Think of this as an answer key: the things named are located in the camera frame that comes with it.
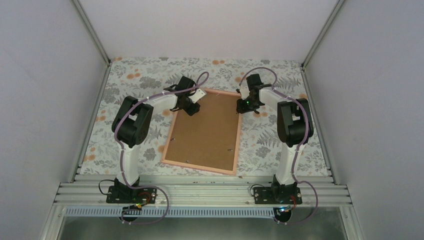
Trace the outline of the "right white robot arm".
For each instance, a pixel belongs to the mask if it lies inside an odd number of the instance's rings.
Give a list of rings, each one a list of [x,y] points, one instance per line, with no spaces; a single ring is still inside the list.
[[[272,84],[264,84],[259,74],[249,75],[246,82],[247,87],[237,90],[241,95],[236,101],[238,114],[257,113],[261,106],[268,106],[276,111],[276,132],[284,145],[270,186],[270,196],[274,202],[282,204],[289,197],[299,195],[297,157],[314,132],[309,102],[305,98],[294,99],[287,96]]]

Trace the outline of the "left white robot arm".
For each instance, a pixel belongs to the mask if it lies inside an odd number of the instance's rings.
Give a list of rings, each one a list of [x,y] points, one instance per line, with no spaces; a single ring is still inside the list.
[[[164,110],[183,110],[193,116],[199,112],[199,100],[205,96],[200,83],[183,76],[177,84],[144,99],[133,96],[124,98],[112,124],[114,139],[121,148],[120,172],[108,196],[128,203],[139,197],[139,153],[141,144],[147,138],[152,117]]]

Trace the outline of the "floral table cloth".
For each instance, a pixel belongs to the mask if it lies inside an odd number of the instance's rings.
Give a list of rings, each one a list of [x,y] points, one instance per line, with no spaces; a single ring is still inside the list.
[[[118,57],[105,85],[99,110],[80,170],[84,175],[116,175],[120,146],[114,140],[112,123],[127,96],[138,99],[152,96],[182,76],[197,80],[202,72],[210,76],[203,88],[235,92],[245,73],[256,67],[273,70],[275,87],[294,99],[307,99],[300,64],[289,60]],[[236,174],[271,176],[279,165],[282,143],[277,134],[276,111],[262,106],[242,115],[241,140]],[[217,173],[161,163],[174,112],[164,110],[152,117],[146,140],[141,145],[138,171],[141,175],[213,176]],[[297,177],[328,175],[316,132],[297,157]]]

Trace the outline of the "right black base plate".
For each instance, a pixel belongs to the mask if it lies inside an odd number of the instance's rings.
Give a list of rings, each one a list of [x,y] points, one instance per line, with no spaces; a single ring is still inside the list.
[[[273,190],[271,187],[255,186],[253,198],[256,205],[301,205],[303,203],[298,187]]]

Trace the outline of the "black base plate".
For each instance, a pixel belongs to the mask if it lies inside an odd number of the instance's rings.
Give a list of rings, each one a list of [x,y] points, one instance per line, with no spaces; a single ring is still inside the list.
[[[131,189],[110,186],[105,201],[108,204],[154,204],[156,196],[157,189],[151,187]]]
[[[273,190],[271,187],[255,186],[253,198],[256,205],[301,205],[303,203],[298,187]]]

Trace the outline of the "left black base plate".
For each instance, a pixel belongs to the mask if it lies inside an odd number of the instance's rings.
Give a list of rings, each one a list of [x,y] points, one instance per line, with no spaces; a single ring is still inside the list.
[[[110,186],[105,201],[108,204],[154,204],[156,196],[157,189],[151,187],[131,189]]]

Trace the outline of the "aluminium rail base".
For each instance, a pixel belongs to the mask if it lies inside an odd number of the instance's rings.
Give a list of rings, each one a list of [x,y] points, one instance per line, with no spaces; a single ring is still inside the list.
[[[109,186],[112,175],[76,174],[72,182],[60,183],[54,205],[105,206],[102,195]],[[304,176],[300,184],[302,207],[350,207],[353,202],[346,185],[336,185],[331,175]],[[228,175],[140,175],[141,185],[157,186],[165,191],[172,207],[252,207],[255,203],[249,191],[251,185],[268,186],[272,176]]]

